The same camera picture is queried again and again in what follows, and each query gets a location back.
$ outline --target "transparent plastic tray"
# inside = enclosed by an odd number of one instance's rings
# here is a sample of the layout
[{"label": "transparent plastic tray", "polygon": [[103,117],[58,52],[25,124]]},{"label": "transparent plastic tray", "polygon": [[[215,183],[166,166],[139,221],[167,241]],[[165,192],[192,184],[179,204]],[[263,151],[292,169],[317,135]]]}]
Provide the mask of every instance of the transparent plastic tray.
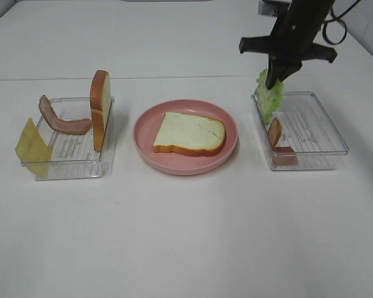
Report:
[{"label": "transparent plastic tray", "polygon": [[315,94],[283,93],[282,105],[274,112],[273,117],[282,124],[277,147],[292,147],[293,153],[279,153],[271,145],[269,125],[265,125],[261,118],[256,96],[252,95],[252,99],[256,110],[254,122],[270,169],[335,169],[348,154],[348,146]]},{"label": "transparent plastic tray", "polygon": [[[88,97],[54,98],[50,102],[61,119],[91,118]],[[21,162],[21,165],[48,166],[47,177],[36,176],[36,180],[97,178],[106,174],[112,167],[116,147],[116,142],[111,142],[114,126],[113,102],[112,97],[101,152],[94,151],[93,129],[85,135],[68,135],[52,130],[41,117],[37,129],[44,142],[53,149],[51,161]]]}]

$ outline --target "toy bread slice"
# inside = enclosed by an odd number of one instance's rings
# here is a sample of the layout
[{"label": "toy bread slice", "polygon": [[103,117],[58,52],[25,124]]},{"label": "toy bread slice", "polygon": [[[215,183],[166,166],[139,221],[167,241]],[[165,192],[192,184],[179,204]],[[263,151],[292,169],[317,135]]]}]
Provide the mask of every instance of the toy bread slice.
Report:
[{"label": "toy bread slice", "polygon": [[268,129],[269,142],[273,147],[278,144],[280,137],[282,136],[282,124],[278,118],[274,118]]},{"label": "toy bread slice", "polygon": [[225,137],[225,126],[220,120],[199,115],[166,112],[153,149],[154,152],[211,156],[222,149]]},{"label": "toy bread slice", "polygon": [[109,73],[97,70],[91,83],[90,107],[94,130],[94,150],[98,152],[102,150],[111,102]]},{"label": "toy bread slice", "polygon": [[298,163],[297,156],[292,147],[275,147],[277,153],[290,153],[289,156],[273,156],[272,161],[277,166],[291,166]]}]

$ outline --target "white tabletop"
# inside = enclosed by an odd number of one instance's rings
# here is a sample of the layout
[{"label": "white tabletop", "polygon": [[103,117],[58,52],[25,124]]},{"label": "white tabletop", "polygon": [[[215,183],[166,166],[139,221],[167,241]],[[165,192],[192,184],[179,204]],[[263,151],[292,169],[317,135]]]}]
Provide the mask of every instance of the white tabletop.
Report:
[{"label": "white tabletop", "polygon": [[[239,53],[241,37],[269,35],[275,18],[257,0],[203,2],[21,1],[0,19],[0,79],[257,76],[267,56]],[[339,25],[329,27],[340,38]],[[323,43],[321,34],[317,42]],[[338,57],[306,61],[302,74],[373,74],[350,35]]]},{"label": "white tabletop", "polygon": [[[289,79],[319,97],[350,154],[334,171],[283,173],[251,120],[255,79],[113,79],[112,172],[45,182],[14,152],[22,126],[42,94],[88,96],[90,80],[0,81],[0,297],[373,297],[373,76]],[[138,116],[176,98],[237,122],[214,171],[164,174],[134,148]]]}]

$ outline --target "lettuce leaf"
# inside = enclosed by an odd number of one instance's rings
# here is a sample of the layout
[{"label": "lettuce leaf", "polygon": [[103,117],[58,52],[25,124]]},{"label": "lettuce leaf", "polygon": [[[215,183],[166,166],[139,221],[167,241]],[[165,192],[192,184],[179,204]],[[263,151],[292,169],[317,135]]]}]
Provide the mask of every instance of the lettuce leaf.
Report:
[{"label": "lettuce leaf", "polygon": [[268,69],[261,72],[257,80],[258,86],[254,91],[257,97],[257,103],[260,108],[262,120],[265,125],[269,125],[272,119],[272,113],[276,111],[282,103],[282,92],[285,89],[283,82],[277,80],[272,89],[268,90],[265,85]]}]

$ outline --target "cheese slice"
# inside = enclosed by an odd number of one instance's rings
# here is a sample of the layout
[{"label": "cheese slice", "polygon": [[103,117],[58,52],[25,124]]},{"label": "cheese slice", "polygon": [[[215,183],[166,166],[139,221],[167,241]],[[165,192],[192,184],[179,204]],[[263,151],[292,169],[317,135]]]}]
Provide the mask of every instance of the cheese slice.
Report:
[{"label": "cheese slice", "polygon": [[[23,163],[51,160],[52,147],[45,144],[31,118],[25,124],[18,144],[15,147],[15,152]],[[48,165],[27,166],[27,168],[35,175],[47,178]]]}]

